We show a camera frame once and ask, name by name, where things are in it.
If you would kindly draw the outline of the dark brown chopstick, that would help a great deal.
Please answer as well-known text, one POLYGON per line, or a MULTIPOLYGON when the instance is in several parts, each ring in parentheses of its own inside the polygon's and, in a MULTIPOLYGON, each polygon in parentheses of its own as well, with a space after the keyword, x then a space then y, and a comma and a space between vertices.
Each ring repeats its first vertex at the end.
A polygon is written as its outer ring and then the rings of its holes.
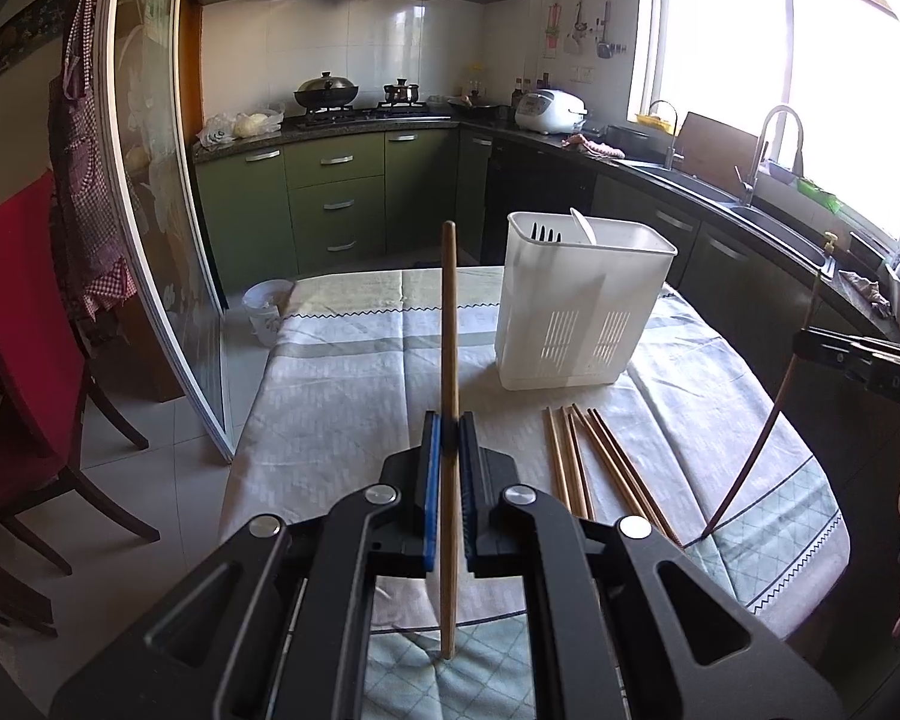
MULTIPOLYGON (((814 309, 816 309, 816 304, 818 304, 818 298, 820 297, 820 286, 821 286, 821 275, 818 273, 818 276, 814 278, 813 286, 811 286, 811 296, 809 296, 809 304, 806 308, 805 316, 803 317, 802 327, 800 330, 806 330, 809 328, 809 322, 813 319, 814 309)), ((746 480, 751 475, 752 468, 756 466, 758 463, 759 455, 763 453, 764 445, 767 444, 767 441, 770 438, 770 434, 774 431, 775 423, 777 422, 777 418, 781 414, 782 406, 784 406, 784 401, 787 398, 788 390, 792 387, 792 379, 793 374, 795 374, 795 369, 797 369, 798 358, 795 353, 790 355, 790 359, 788 360, 787 367, 785 368, 784 378, 782 379, 781 385, 777 388, 777 392, 775 392, 774 400, 772 400, 772 406, 770 407, 769 413, 767 413, 766 419, 764 419, 763 427, 761 427, 761 431, 759 431, 758 438, 756 442, 752 444, 751 450, 749 450, 749 454, 746 457, 745 463, 741 465, 740 471, 736 478, 731 483, 731 486, 728 488, 728 491, 724 495, 724 499, 720 500, 720 504, 717 505, 717 509, 713 512, 713 516, 707 520, 706 526, 702 533, 699 535, 699 539, 709 538, 710 535, 713 534, 713 530, 717 528, 718 523, 722 522, 722 518, 727 513, 730 505, 733 504, 733 501, 736 499, 736 496, 740 494, 741 488, 745 486, 746 480)))

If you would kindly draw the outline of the white plastic utensil holder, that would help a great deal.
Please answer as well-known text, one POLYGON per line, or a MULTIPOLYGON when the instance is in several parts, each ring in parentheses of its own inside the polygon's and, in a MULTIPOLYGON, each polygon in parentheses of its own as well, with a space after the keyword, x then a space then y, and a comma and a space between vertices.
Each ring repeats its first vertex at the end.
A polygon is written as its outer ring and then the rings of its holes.
POLYGON ((494 344, 507 390, 610 385, 642 337, 678 249, 646 224, 587 218, 596 247, 569 213, 507 216, 494 344))

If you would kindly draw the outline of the light wooden chopstick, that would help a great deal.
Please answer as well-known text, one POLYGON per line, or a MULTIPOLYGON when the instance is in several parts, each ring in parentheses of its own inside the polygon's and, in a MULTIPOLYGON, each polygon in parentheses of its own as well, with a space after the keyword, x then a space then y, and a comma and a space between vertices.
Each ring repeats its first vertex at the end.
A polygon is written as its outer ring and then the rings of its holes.
POLYGON ((457 648, 460 577, 460 478, 458 477, 458 327, 457 227, 442 224, 440 269, 440 656, 450 660, 457 648))

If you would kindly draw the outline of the steel kitchen sink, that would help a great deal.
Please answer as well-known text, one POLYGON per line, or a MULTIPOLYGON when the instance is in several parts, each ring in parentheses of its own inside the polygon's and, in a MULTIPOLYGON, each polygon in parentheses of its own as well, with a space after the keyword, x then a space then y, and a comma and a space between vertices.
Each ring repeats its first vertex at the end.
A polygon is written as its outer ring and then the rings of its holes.
POLYGON ((774 216, 770 216, 764 213, 763 210, 754 208, 754 206, 741 203, 740 200, 725 192, 725 190, 720 190, 720 188, 713 187, 713 185, 707 184, 701 179, 697 179, 697 177, 688 176, 688 174, 683 174, 683 172, 676 171, 676 169, 668 169, 660 166, 660 164, 624 161, 624 166, 635 169, 642 176, 660 179, 660 181, 663 181, 670 187, 686 190, 686 192, 694 195, 696 199, 715 203, 720 208, 736 216, 738 220, 748 223, 749 226, 756 227, 761 234, 777 242, 777 244, 781 244, 790 254, 795 255, 797 259, 821 270, 826 278, 831 278, 834 275, 834 271, 836 271, 834 259, 831 255, 827 255, 824 252, 820 244, 809 242, 807 238, 803 238, 802 234, 793 231, 786 224, 776 220, 774 216))

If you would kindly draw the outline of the chrome kitchen faucet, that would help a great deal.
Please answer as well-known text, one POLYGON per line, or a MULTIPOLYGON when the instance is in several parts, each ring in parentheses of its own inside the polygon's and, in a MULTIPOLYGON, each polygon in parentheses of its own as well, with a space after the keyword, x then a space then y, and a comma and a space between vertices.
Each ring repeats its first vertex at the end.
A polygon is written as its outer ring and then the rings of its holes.
POLYGON ((795 124, 797 124, 797 144, 795 145, 795 154, 793 154, 793 164, 790 168, 790 174, 792 174, 793 177, 797 177, 797 179, 803 179, 803 177, 805 177, 805 126, 803 125, 802 117, 797 114, 797 111, 793 109, 792 106, 789 106, 788 104, 777 104, 777 106, 774 106, 767 113, 766 118, 764 119, 763 128, 761 128, 761 133, 759 133, 758 144, 752 155, 748 172, 743 174, 743 172, 740 171, 740 168, 735 166, 735 176, 741 187, 740 202, 743 206, 751 206, 754 195, 756 195, 759 167, 766 162, 767 155, 770 153, 770 140, 767 138, 767 134, 769 133, 770 124, 772 124, 779 115, 782 115, 784 119, 792 117, 795 124))

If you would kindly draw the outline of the grey patterned tablecloth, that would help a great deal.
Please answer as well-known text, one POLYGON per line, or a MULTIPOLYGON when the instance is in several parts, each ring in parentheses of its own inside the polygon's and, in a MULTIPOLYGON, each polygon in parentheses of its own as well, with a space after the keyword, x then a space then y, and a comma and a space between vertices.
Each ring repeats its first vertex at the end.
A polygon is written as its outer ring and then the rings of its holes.
MULTIPOLYGON (((792 634, 845 571, 850 536, 823 467, 785 419, 722 522, 699 539, 769 413, 745 360, 663 288, 615 383, 510 392, 494 353, 501 284, 493 266, 458 278, 460 400, 481 444, 510 455, 521 481, 548 489, 544 408, 596 408, 692 561, 775 635, 792 634)), ((386 457, 418 444, 440 401, 439 305, 434 270, 295 286, 238 442, 222 532, 260 514, 318 517, 374 483, 386 457)), ((450 660, 437 653, 437 596, 435 578, 379 583, 365 717, 532 717, 520 583, 461 578, 461 639, 450 660)))

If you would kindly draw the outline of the wooden cutting board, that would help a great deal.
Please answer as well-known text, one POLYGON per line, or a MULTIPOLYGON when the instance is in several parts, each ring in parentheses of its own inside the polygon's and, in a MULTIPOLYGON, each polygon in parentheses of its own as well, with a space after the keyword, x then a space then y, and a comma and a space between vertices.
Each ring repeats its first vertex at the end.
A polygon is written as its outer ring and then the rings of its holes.
POLYGON ((688 176, 742 199, 745 186, 741 181, 752 183, 756 148, 756 135, 690 112, 676 137, 674 165, 688 176))

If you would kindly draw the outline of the red upholstered chair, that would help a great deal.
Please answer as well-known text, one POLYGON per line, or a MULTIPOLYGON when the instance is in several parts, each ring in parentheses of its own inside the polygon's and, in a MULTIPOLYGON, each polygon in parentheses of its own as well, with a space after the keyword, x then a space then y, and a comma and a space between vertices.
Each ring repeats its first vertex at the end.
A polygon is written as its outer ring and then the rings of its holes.
POLYGON ((53 176, 0 205, 0 525, 69 575, 73 567, 19 520, 76 493, 126 532, 155 543, 159 530, 125 511, 82 471, 87 403, 139 450, 149 441, 110 401, 89 369, 64 309, 53 265, 53 176))

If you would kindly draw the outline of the white plastic spoon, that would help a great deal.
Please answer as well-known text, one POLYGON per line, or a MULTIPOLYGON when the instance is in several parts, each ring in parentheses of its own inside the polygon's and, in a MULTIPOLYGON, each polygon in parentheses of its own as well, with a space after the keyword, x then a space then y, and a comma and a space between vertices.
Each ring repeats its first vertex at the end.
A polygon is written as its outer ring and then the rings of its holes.
POLYGON ((569 215, 571 215, 574 223, 577 224, 578 231, 582 234, 582 238, 585 239, 585 242, 589 247, 596 247, 598 245, 598 239, 596 238, 596 232, 593 229, 592 223, 589 222, 589 218, 580 213, 577 208, 571 206, 569 208, 569 215))

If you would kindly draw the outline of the white rice cooker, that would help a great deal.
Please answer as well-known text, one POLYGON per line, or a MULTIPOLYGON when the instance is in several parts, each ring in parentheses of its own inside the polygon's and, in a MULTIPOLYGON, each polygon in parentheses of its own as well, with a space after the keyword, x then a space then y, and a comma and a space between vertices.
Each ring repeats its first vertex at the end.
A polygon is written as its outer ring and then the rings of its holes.
POLYGON ((560 89, 538 89, 521 96, 515 109, 515 124, 543 135, 572 135, 587 120, 582 99, 560 89))

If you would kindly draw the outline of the green lower cabinets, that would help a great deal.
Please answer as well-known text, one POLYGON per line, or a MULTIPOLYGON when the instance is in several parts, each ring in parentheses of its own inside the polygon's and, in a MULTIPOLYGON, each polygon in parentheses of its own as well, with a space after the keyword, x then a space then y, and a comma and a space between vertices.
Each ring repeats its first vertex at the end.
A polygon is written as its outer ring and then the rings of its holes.
MULTIPOLYGON (((317 275, 385 259, 433 262, 455 220, 464 256, 504 260, 512 211, 640 221, 676 245, 668 281, 712 327, 774 376, 811 296, 811 268, 715 203, 624 164, 603 164, 541 138, 487 127, 351 127, 196 161, 212 263, 226 294, 266 278, 317 275)), ((860 330, 839 278, 813 319, 860 330)))

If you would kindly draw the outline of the checkered hanging apron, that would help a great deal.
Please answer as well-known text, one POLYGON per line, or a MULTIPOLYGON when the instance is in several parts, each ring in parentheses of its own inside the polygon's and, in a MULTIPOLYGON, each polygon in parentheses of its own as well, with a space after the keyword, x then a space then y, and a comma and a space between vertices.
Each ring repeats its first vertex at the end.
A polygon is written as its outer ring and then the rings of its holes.
POLYGON ((94 91, 94 36, 95 0, 77 0, 48 117, 66 283, 71 301, 89 319, 136 294, 103 164, 94 91))

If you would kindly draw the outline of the plastic bag with food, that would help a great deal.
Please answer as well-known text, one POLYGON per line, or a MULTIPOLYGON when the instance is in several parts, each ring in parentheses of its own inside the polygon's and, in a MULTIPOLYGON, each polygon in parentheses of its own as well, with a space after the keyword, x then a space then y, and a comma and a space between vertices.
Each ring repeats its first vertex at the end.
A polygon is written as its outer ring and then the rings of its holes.
POLYGON ((215 114, 205 122, 198 133, 198 143, 206 149, 229 146, 237 140, 278 133, 283 126, 281 109, 260 109, 237 114, 215 114))

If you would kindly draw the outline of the small black pot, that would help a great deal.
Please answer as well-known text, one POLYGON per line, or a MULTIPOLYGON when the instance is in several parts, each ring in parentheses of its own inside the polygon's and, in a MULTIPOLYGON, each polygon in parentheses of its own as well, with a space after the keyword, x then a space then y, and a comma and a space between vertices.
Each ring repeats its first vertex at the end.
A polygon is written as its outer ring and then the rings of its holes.
POLYGON ((395 83, 383 87, 385 102, 389 106, 415 106, 419 102, 418 83, 409 83, 406 78, 398 78, 395 83))

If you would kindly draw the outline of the sliding glass door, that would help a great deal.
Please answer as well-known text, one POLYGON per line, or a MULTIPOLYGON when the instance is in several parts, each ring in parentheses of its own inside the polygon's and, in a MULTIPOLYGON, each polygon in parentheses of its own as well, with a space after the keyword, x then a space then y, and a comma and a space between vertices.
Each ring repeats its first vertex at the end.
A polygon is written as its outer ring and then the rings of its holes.
POLYGON ((182 0, 97 0, 94 91, 103 165, 142 310, 162 356, 230 463, 221 300, 183 137, 182 0))

